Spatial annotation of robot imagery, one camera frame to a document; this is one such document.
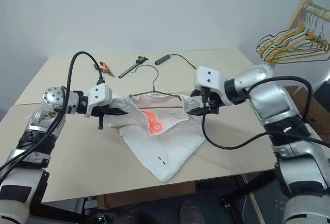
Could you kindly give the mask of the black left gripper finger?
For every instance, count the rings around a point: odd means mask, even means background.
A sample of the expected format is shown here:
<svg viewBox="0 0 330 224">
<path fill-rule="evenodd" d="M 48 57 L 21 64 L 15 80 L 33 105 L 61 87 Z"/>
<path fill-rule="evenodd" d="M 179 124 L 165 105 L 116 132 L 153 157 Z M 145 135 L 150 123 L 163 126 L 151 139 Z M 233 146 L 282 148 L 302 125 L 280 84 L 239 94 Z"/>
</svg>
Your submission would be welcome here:
<svg viewBox="0 0 330 224">
<path fill-rule="evenodd" d="M 108 115 L 113 115 L 113 116 L 121 116 L 121 115 L 126 115 L 128 112 L 123 111 L 119 108 L 108 108 L 107 109 L 107 114 Z"/>
</svg>

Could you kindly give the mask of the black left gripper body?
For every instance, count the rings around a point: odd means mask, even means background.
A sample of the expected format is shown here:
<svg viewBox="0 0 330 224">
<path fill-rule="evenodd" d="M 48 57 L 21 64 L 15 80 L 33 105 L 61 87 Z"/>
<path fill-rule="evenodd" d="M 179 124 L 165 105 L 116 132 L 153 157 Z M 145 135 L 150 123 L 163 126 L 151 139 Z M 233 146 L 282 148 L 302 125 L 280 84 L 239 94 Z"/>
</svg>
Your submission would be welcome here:
<svg viewBox="0 0 330 224">
<path fill-rule="evenodd" d="M 109 108 L 109 106 L 97 106 L 92 109 L 91 116 L 98 118 L 98 130 L 103 130 L 104 128 L 105 115 L 113 115 L 113 111 Z"/>
</svg>

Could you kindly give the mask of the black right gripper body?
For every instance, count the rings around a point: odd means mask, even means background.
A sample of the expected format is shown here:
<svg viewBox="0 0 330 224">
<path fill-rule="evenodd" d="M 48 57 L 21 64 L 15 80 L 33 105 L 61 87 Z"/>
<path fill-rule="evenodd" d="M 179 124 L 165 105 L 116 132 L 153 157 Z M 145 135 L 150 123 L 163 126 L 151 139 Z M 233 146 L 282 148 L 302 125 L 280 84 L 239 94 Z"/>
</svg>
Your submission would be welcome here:
<svg viewBox="0 0 330 224">
<path fill-rule="evenodd" d="M 219 107 L 223 106 L 220 96 L 207 87 L 201 87 L 200 91 L 203 107 L 207 107 L 207 115 L 219 114 Z"/>
</svg>

